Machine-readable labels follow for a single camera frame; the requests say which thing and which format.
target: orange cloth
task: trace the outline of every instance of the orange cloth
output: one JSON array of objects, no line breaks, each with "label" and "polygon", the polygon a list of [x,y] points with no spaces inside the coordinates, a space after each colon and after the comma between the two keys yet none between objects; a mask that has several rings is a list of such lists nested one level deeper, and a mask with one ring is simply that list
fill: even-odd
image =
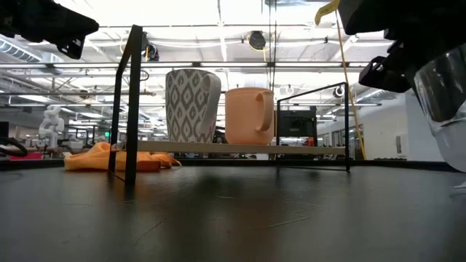
[{"label": "orange cloth", "polygon": [[[110,144],[96,143],[88,152],[74,154],[65,158],[65,170],[107,170],[110,157]],[[138,152],[136,160],[137,171],[157,171],[161,167],[171,168],[172,164],[180,164],[166,153],[151,155],[149,152]],[[123,171],[126,168],[126,152],[116,153],[115,170]]]}]

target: peach mug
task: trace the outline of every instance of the peach mug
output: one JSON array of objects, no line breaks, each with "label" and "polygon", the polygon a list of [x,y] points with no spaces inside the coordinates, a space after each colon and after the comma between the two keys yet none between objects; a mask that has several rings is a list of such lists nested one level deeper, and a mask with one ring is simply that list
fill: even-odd
[{"label": "peach mug", "polygon": [[272,91],[241,87],[225,94],[225,136],[228,143],[268,145],[274,137]]}]

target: patterned mug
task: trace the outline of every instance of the patterned mug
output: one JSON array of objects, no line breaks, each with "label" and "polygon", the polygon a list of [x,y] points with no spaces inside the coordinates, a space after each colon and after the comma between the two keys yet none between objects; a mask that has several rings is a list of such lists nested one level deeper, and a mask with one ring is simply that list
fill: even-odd
[{"label": "patterned mug", "polygon": [[174,70],[166,76],[165,110],[172,142],[212,143],[221,81],[211,72]]}]

